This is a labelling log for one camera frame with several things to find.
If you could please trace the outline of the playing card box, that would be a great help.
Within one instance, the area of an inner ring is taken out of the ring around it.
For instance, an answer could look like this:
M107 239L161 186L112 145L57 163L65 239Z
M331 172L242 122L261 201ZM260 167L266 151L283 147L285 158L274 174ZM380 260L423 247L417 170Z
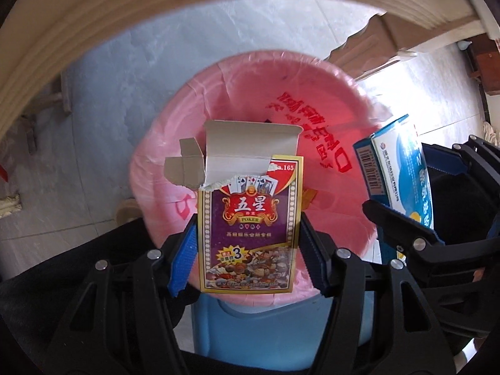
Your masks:
M205 145L179 141L164 161L173 185L197 193L200 289L261 295L293 290L303 193L302 127L210 120Z

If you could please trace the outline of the white cloth on floor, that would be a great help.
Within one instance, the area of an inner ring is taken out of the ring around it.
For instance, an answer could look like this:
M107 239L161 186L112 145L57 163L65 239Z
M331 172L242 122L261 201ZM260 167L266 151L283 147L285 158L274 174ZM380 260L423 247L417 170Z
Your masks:
M483 139L494 147L500 147L500 133L487 121L483 122Z

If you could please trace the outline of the blue trash bin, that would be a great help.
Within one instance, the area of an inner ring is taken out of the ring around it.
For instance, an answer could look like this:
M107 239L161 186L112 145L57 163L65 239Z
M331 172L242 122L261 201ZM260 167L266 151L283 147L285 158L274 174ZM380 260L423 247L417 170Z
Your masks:
M278 307L249 307L202 294L192 307L194 350L244 367L310 368L332 303L331 298L316 295Z

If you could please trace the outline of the blue white box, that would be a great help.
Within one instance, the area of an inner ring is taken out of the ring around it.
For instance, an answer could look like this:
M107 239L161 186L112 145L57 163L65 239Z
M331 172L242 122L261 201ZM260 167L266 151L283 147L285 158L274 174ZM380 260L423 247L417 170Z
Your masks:
M428 167L407 114L356 142L353 150L370 199L434 227Z

